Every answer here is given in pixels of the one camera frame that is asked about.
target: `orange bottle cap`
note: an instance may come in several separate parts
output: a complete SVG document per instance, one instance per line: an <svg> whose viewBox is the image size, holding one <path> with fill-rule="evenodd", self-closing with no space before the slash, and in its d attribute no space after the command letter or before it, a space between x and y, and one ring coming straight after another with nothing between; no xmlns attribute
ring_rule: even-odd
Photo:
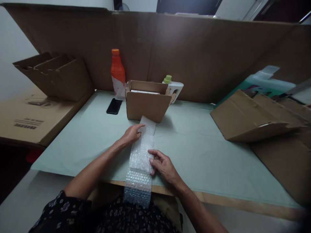
<svg viewBox="0 0 311 233"><path fill-rule="evenodd" d="M111 52L113 55L119 55L120 54L119 49L112 49Z"/></svg>

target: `bubble wrap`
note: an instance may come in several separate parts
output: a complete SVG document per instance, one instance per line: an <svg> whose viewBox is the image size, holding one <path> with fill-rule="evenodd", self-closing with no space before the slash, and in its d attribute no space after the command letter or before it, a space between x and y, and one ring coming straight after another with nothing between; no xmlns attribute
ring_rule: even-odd
<svg viewBox="0 0 311 233"><path fill-rule="evenodd" d="M149 149L154 148L154 134L156 124L146 117L142 117L141 127L138 131L142 132L141 137L132 145L129 170L126 175L124 188L124 201L140 204L147 208L151 197L151 175L152 166L148 153Z"/></svg>

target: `flattened cardboard box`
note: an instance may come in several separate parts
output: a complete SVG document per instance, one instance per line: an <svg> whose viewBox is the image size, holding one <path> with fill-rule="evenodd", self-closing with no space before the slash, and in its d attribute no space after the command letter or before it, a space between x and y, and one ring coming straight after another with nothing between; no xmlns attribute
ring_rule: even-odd
<svg viewBox="0 0 311 233"><path fill-rule="evenodd" d="M259 141L304 125L273 100L262 95L252 99L241 90L214 109L211 116L228 141Z"/></svg>
<svg viewBox="0 0 311 233"><path fill-rule="evenodd" d="M161 122L169 105L174 101L176 94L170 94L167 84L130 81L126 88L126 112L130 120L140 120L142 116L154 122ZM131 92L131 90L157 92L148 94Z"/></svg>
<svg viewBox="0 0 311 233"><path fill-rule="evenodd" d="M287 118L292 124L302 122L305 127L253 142L251 149L292 198L301 205L307 205L311 195L311 111L288 98L279 103L273 102L287 112L280 117Z"/></svg>
<svg viewBox="0 0 311 233"><path fill-rule="evenodd" d="M47 147L94 93L78 102L47 96L36 86L0 103L0 140L30 147Z"/></svg>

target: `green bottle cap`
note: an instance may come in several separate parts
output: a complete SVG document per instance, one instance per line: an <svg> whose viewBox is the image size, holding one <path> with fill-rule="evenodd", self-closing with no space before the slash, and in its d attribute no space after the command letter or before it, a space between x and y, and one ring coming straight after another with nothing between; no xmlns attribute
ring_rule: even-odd
<svg viewBox="0 0 311 233"><path fill-rule="evenodd" d="M172 81L172 76L171 75L167 75L165 77L165 79L163 80L163 82L165 82L166 84L170 84Z"/></svg>

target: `orange bottle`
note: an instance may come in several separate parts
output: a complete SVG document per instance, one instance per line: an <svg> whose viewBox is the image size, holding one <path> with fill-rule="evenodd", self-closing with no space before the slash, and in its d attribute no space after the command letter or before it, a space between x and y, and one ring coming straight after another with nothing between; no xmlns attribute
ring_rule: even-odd
<svg viewBox="0 0 311 233"><path fill-rule="evenodd" d="M125 71L121 62L119 49L112 49L111 78L113 82L114 94L117 98L125 98Z"/></svg>

